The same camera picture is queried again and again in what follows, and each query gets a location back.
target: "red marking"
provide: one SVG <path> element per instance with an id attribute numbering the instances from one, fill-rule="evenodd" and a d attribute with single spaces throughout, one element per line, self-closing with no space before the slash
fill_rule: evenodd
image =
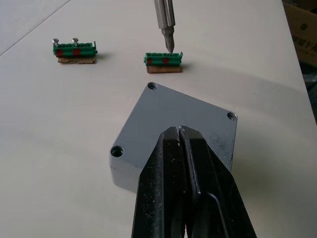
<path id="1" fill-rule="evenodd" d="M 162 58 L 163 63 L 168 63 L 168 58 Z"/>
<path id="2" fill-rule="evenodd" d="M 80 55 L 80 49 L 73 49 L 73 55 Z"/>
<path id="3" fill-rule="evenodd" d="M 56 57 L 60 57 L 63 55 L 63 50 L 55 50 Z"/>

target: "cardboard box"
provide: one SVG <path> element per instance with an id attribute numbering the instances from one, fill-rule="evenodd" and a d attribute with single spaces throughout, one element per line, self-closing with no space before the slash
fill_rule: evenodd
<path id="1" fill-rule="evenodd" d="M 315 6 L 305 8 L 313 10 Z M 317 67 L 317 14 L 287 3 L 284 9 L 298 60 Z"/>

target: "screw hole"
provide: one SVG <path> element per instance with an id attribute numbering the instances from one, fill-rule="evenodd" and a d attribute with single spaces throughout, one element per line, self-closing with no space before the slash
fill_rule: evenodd
<path id="1" fill-rule="evenodd" d="M 153 82 L 148 83 L 148 88 L 151 90 L 155 90 L 155 89 L 157 89 L 157 87 L 158 86 L 156 83 L 153 83 Z"/>
<path id="2" fill-rule="evenodd" d="M 110 153 L 114 157 L 120 157 L 123 155 L 124 151 L 121 146 L 116 145 L 111 148 Z"/>
<path id="3" fill-rule="evenodd" d="M 227 114 L 227 117 L 228 117 L 230 120 L 237 120 L 237 118 L 238 118 L 238 116 L 237 116 L 235 113 L 233 113 L 233 112 L 229 112 L 229 113 Z"/>

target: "white table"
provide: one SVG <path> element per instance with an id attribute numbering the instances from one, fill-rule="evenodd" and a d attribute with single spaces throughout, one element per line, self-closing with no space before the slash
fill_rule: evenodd
<path id="1" fill-rule="evenodd" d="M 108 152 L 149 81 L 238 115 L 232 170 L 259 238 L 315 236 L 317 127 L 282 3 L 174 10 L 183 73 L 146 73 L 145 52 L 166 51 L 150 0 L 71 0 L 2 54 L 2 238 L 131 236 L 136 194 Z M 55 37 L 96 41 L 98 63 L 58 64 Z"/>

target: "screw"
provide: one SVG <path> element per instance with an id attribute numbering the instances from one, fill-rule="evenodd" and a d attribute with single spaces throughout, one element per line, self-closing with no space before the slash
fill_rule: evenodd
<path id="1" fill-rule="evenodd" d="M 58 38 L 53 39 L 53 43 L 56 47 L 58 47 L 58 42 L 59 42 Z"/>
<path id="2" fill-rule="evenodd" d="M 77 38 L 73 38 L 73 43 L 74 43 L 75 47 L 77 47 L 77 42 L 78 42 L 78 39 Z"/>

